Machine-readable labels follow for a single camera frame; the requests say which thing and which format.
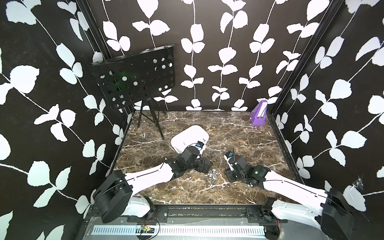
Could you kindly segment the white plastic storage box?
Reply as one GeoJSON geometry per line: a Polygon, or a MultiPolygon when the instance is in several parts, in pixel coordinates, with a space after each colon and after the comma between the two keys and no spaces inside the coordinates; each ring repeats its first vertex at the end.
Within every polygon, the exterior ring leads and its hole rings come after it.
{"type": "Polygon", "coordinates": [[[188,146],[196,146],[198,142],[202,142],[203,144],[198,147],[202,155],[208,140],[209,134],[202,127],[193,125],[174,136],[171,139],[171,146],[178,154],[181,154],[188,146]]]}

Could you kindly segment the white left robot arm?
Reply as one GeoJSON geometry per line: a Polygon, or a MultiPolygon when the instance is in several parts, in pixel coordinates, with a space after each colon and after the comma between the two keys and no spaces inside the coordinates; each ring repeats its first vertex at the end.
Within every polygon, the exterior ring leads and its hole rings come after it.
{"type": "Polygon", "coordinates": [[[102,222],[110,223],[121,215],[142,218],[151,211],[150,202],[146,198],[131,200],[134,195],[180,178],[191,170],[208,173],[212,162],[202,159],[204,146],[200,141],[193,143],[181,154],[144,171],[124,174],[119,170],[111,173],[93,194],[102,222]]]}

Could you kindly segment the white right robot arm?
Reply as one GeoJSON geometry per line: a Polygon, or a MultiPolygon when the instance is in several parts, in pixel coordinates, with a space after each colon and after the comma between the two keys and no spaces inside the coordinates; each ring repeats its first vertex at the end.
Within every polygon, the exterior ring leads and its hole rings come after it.
{"type": "Polygon", "coordinates": [[[224,158],[229,166],[226,175],[231,183],[241,181],[282,195],[293,203],[271,200],[267,209],[279,220],[290,220],[321,230],[333,240],[351,239],[355,218],[352,207],[336,189],[320,190],[285,178],[267,167],[253,167],[232,152],[224,158]]]}

